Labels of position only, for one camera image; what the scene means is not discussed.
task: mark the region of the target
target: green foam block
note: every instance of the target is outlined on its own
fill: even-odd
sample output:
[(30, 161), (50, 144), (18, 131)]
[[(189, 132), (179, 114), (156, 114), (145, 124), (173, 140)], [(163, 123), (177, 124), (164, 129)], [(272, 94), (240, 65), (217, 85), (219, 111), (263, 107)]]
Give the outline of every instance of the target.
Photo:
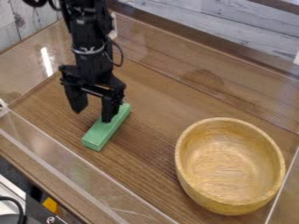
[(109, 123), (104, 123), (101, 122), (101, 119), (97, 119), (87, 134), (80, 139), (81, 143), (93, 151), (100, 151), (109, 138), (113, 136), (120, 124), (127, 119), (129, 112), (131, 105), (124, 103), (120, 106), (119, 112)]

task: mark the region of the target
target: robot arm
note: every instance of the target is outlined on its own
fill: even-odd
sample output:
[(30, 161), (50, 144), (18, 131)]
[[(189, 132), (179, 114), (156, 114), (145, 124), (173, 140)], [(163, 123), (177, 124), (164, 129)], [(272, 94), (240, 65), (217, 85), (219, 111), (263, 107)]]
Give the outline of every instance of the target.
[(127, 86), (112, 74), (113, 42), (108, 34), (113, 26), (105, 0), (60, 0), (60, 9), (52, 0), (22, 1), (32, 7), (42, 7), (49, 2), (54, 10), (61, 10), (76, 58), (75, 66), (60, 66), (60, 82), (69, 105), (79, 113), (88, 106), (88, 95), (100, 97), (101, 120), (109, 123), (123, 103)]

